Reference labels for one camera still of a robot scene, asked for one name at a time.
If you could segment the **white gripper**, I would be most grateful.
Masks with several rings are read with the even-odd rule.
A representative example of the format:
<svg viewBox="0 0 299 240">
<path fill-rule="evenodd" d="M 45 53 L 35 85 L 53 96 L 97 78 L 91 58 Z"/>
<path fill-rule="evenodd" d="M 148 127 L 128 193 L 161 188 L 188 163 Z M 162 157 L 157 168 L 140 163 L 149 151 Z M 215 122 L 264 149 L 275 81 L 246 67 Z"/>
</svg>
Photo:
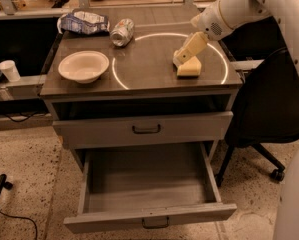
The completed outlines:
<svg viewBox="0 0 299 240">
<path fill-rule="evenodd" d="M 218 41 L 233 32 L 222 17 L 219 0 L 194 16 L 191 24 L 201 32 L 190 34 L 182 47 L 174 52 L 173 64 L 177 67 L 202 52 L 207 47 L 209 39 Z"/>
</svg>

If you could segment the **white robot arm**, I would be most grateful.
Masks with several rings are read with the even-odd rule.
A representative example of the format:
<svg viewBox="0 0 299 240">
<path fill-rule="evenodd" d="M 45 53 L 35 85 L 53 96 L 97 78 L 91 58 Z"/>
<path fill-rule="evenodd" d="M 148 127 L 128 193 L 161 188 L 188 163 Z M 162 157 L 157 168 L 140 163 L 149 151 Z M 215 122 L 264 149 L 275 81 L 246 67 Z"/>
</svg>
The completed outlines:
<svg viewBox="0 0 299 240">
<path fill-rule="evenodd" d="M 210 40 L 221 40 L 240 26 L 273 17 L 277 22 L 299 76 L 299 0 L 216 0 L 191 19 L 199 32 L 175 51 L 180 66 L 199 54 Z M 299 240 L 299 150 L 283 181 L 273 240 Z"/>
</svg>

